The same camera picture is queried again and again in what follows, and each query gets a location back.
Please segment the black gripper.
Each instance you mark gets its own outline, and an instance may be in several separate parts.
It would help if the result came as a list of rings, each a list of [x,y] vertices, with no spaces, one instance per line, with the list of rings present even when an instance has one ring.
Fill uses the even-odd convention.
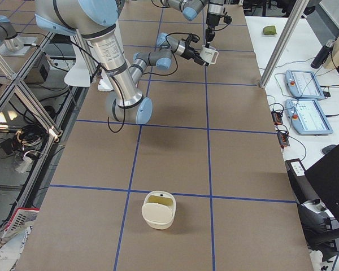
[[[199,65],[209,66],[210,64],[204,61],[200,56],[198,56],[198,52],[192,47],[186,47],[184,52],[181,54],[181,57],[184,59],[193,59],[195,63]]]
[[[215,27],[218,26],[218,16],[217,14],[207,13],[206,18],[207,29],[205,31],[206,44],[205,47],[209,48],[211,40],[215,37]]]

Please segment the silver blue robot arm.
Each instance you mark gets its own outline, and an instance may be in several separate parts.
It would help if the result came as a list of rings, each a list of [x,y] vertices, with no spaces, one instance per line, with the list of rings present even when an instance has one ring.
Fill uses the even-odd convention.
[[[231,16],[229,16],[225,10],[225,4],[227,4],[228,1],[164,0],[159,1],[159,4],[156,4],[154,1],[151,2],[154,6],[159,8],[173,8],[180,11],[183,17],[188,21],[193,21],[197,15],[207,7],[207,29],[205,31],[206,48],[210,47],[210,43],[215,38],[216,32],[223,30],[232,22]]]
[[[108,76],[113,91],[106,99],[108,117],[118,122],[146,124],[153,111],[153,103],[146,97],[137,83],[149,66],[168,69],[172,56],[193,59],[204,65],[199,52],[189,44],[198,42],[192,34],[178,41],[164,34],[164,42],[158,42],[160,50],[138,53],[133,64],[128,65],[120,37],[115,34],[118,7],[115,1],[36,1],[36,23],[50,32],[66,36],[80,33],[95,51],[94,57]]]

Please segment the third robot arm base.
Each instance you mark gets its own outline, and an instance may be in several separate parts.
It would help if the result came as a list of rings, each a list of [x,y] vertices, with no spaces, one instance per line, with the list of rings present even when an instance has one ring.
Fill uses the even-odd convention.
[[[13,27],[10,20],[0,15],[0,54],[23,57],[29,47],[37,43],[37,37],[23,37]]]

